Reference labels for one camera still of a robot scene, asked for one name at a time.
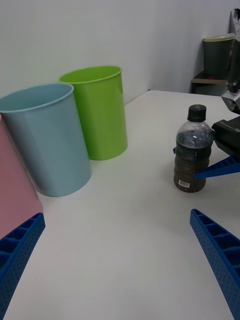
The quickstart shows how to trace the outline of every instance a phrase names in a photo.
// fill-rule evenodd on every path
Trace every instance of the plastic bucket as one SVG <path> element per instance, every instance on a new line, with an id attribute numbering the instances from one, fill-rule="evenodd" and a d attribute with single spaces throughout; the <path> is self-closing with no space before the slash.
<path id="1" fill-rule="evenodd" d="M 38 212 L 43 206 L 0 116 L 0 239 Z"/>
<path id="2" fill-rule="evenodd" d="M 90 159 L 116 157 L 128 146 L 121 73 L 118 66 L 93 66 L 66 73 L 59 79 L 74 86 Z"/>
<path id="3" fill-rule="evenodd" d="M 70 84 L 44 84 L 0 99 L 0 113 L 42 194 L 80 189 L 91 176 L 88 153 Z"/>
<path id="4" fill-rule="evenodd" d="M 220 76 L 229 70 L 234 33 L 203 38 L 204 73 Z"/>

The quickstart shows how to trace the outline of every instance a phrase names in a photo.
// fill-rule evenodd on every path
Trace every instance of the blue plastic gripper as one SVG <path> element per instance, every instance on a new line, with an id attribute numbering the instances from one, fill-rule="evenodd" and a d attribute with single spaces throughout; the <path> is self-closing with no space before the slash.
<path id="1" fill-rule="evenodd" d="M 0 240 L 0 320 L 44 228 L 44 215 L 37 213 Z"/>
<path id="2" fill-rule="evenodd" d="M 240 320 L 240 240 L 196 209 L 191 211 L 190 225 L 233 318 Z"/>
<path id="3" fill-rule="evenodd" d="M 240 172 L 240 162 L 237 162 L 233 156 L 219 161 L 207 169 L 195 173 L 196 179 L 205 179 L 210 177 L 230 175 Z"/>

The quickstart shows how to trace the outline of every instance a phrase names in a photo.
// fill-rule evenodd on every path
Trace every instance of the black bottle cap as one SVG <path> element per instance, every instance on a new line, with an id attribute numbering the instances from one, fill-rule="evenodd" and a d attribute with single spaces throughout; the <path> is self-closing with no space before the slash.
<path id="1" fill-rule="evenodd" d="M 206 110 L 205 105 L 194 104 L 188 109 L 187 120 L 191 122 L 203 122 L 206 120 Z"/>

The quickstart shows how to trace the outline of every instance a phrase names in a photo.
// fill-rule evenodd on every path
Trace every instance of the light blue bucket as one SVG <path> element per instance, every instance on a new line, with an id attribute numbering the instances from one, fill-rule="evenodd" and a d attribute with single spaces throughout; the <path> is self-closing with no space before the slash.
<path id="1" fill-rule="evenodd" d="M 0 113 L 40 193 L 70 194 L 91 177 L 74 99 L 66 83 L 44 84 L 0 99 Z"/>

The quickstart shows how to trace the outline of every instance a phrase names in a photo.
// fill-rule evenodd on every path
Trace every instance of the barcode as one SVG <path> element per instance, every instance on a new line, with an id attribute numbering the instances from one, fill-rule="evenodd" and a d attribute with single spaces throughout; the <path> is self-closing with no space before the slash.
<path id="1" fill-rule="evenodd" d="M 181 180 L 178 181 L 178 184 L 182 187 L 185 187 L 185 188 L 189 188 L 190 187 L 190 183 L 187 183 L 187 182 L 183 182 Z"/>

